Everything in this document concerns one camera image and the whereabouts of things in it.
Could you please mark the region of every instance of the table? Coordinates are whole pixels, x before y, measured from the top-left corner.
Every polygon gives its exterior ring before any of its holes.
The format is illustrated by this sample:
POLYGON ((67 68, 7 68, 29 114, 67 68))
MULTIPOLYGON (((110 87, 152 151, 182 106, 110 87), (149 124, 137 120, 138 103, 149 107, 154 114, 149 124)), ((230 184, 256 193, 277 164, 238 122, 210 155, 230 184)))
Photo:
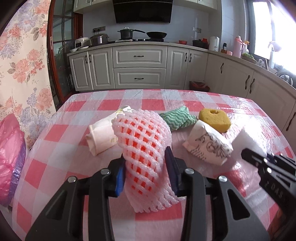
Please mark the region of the table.
MULTIPOLYGON (((24 240, 41 210, 67 177, 92 176, 107 167, 110 160, 120 157, 121 148, 118 145, 96 157, 92 156, 85 135, 89 133, 88 125, 125 105, 157 113, 185 105, 190 114, 197 116, 204 107, 222 109, 232 122, 229 131, 223 134, 230 141, 244 128, 267 151, 295 158, 280 130, 252 100, 178 90, 115 90, 76 94, 53 115, 24 164, 12 213, 13 229, 21 239, 24 240)), ((189 167, 204 176, 216 178, 218 175, 226 175, 267 228, 278 207, 259 187, 260 178, 256 168, 239 158, 228 160, 221 167, 198 160, 182 146, 191 128, 172 132, 174 156, 184 159, 189 167)), ((156 213, 135 213, 124 192, 117 199, 110 198, 116 241, 180 240, 184 210, 185 202, 181 202, 156 213)), ((87 226, 87 213, 86 198, 84 227, 87 226)), ((84 228, 83 233, 84 240, 88 240, 87 229, 84 228)))

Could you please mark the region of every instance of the black range hood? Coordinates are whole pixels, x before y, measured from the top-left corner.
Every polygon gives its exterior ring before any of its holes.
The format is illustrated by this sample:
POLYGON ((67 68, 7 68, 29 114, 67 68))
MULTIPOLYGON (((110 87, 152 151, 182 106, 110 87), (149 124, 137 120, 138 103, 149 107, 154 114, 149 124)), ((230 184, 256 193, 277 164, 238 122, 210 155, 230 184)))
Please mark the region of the black range hood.
POLYGON ((113 0, 116 23, 170 23, 173 0, 113 0))

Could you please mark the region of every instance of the yellow sponge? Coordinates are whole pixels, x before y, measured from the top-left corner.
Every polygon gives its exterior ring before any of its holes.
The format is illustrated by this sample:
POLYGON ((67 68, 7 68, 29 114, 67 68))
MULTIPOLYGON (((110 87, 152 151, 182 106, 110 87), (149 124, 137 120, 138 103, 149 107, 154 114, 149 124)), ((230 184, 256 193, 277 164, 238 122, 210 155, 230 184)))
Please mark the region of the yellow sponge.
POLYGON ((198 118, 201 121, 209 124, 220 133, 226 132, 231 126, 230 119, 222 110, 202 109, 198 115, 198 118))

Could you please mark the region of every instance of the green wavy striped cloth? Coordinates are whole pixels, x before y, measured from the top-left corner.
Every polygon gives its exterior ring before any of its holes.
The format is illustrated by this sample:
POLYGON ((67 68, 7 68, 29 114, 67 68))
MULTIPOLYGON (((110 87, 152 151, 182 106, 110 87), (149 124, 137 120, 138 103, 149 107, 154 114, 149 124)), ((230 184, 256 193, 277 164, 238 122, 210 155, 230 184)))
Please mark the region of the green wavy striped cloth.
POLYGON ((189 114, 188 108, 184 105, 159 115, 165 120, 171 131, 193 125, 198 120, 195 115, 189 114))

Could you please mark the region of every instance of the drawer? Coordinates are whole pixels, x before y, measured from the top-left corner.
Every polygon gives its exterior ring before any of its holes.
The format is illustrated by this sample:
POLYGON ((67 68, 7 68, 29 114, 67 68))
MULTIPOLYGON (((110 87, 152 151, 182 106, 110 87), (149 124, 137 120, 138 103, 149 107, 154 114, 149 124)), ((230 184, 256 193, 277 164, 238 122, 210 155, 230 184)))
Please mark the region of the drawer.
POLYGON ((164 89, 165 69, 118 68, 114 79, 116 89, 164 89))
POLYGON ((167 46, 128 45, 112 47, 113 68, 165 68, 167 46))

